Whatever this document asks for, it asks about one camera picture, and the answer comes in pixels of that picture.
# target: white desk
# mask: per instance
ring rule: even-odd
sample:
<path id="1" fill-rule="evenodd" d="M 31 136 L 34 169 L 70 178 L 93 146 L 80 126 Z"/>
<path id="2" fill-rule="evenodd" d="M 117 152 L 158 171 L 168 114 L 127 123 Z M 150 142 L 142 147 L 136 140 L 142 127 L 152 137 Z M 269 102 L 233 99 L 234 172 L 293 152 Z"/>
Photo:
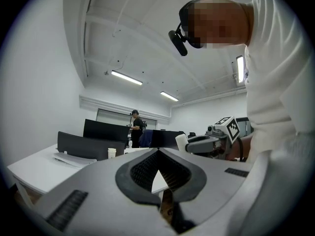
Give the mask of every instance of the white desk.
<path id="1" fill-rule="evenodd" d="M 56 148 L 57 144 L 52 145 L 8 166 L 24 202 L 29 207 L 32 207 L 32 203 L 22 185 L 45 194 L 80 170 L 53 158 L 53 154 L 58 152 Z M 126 148 L 125 153 L 143 149 L 145 148 Z M 164 178 L 158 171 L 153 181 L 152 193 L 159 193 L 167 188 Z"/>

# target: man in black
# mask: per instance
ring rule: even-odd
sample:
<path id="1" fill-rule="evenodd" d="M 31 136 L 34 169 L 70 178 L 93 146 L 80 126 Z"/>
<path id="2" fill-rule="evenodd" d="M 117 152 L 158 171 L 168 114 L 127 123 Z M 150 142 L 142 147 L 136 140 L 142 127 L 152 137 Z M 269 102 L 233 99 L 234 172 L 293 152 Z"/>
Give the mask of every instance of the man in black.
<path id="1" fill-rule="evenodd" d="M 132 117 L 134 118 L 133 127 L 130 127 L 132 129 L 131 132 L 132 147 L 138 148 L 139 138 L 142 135 L 143 121 L 139 117 L 139 112 L 137 110 L 133 110 L 131 114 Z"/>

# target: ceiling light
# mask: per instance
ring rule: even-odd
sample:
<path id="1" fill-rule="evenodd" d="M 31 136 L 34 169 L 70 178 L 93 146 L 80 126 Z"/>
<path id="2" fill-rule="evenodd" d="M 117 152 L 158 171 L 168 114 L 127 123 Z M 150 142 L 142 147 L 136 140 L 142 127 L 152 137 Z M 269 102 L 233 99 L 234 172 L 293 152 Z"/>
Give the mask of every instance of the ceiling light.
<path id="1" fill-rule="evenodd" d="M 244 81 L 244 57 L 238 56 L 236 60 L 238 66 L 238 83 L 241 83 Z"/>
<path id="2" fill-rule="evenodd" d="M 134 82 L 134 83 L 136 83 L 136 84 L 138 84 L 140 86 L 142 85 L 141 81 L 135 80 L 135 79 L 133 79 L 133 78 L 131 78 L 129 76 L 126 76 L 126 75 L 124 75 L 122 73 L 119 73 L 119 72 L 116 72 L 116 71 L 112 71 L 112 75 L 115 75 L 115 76 L 120 77 L 122 79 L 128 80 L 130 82 Z"/>
<path id="3" fill-rule="evenodd" d="M 166 92 L 161 92 L 161 94 L 166 96 L 167 98 L 170 98 L 173 101 L 178 101 L 178 99 L 174 98 L 172 95 L 167 94 Z"/>

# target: black cable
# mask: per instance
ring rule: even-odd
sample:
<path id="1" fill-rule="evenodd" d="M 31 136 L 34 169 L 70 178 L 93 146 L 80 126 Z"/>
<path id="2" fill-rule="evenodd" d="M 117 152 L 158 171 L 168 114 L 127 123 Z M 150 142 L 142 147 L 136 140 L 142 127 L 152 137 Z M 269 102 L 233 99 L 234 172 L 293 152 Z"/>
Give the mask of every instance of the black cable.
<path id="1" fill-rule="evenodd" d="M 240 162 L 243 162 L 243 142 L 241 140 L 241 138 L 237 138 L 238 143 L 240 145 Z"/>

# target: vr headset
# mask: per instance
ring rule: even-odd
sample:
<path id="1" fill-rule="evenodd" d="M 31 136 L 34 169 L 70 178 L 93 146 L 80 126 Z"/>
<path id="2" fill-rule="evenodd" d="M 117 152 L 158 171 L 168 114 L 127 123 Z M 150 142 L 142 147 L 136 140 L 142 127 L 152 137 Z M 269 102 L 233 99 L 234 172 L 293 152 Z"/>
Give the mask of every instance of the vr headset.
<path id="1" fill-rule="evenodd" d="M 200 43 L 200 38 L 195 38 L 193 31 L 188 29 L 189 25 L 189 10 L 192 9 L 194 3 L 198 3 L 201 0 L 191 0 L 186 3 L 179 11 L 180 24 L 176 30 L 171 30 L 168 36 L 172 43 L 175 45 L 176 49 L 182 56 L 187 55 L 187 49 L 184 45 L 186 41 L 194 48 L 202 48 L 204 43 Z M 185 36 L 182 35 L 180 27 L 182 26 Z"/>

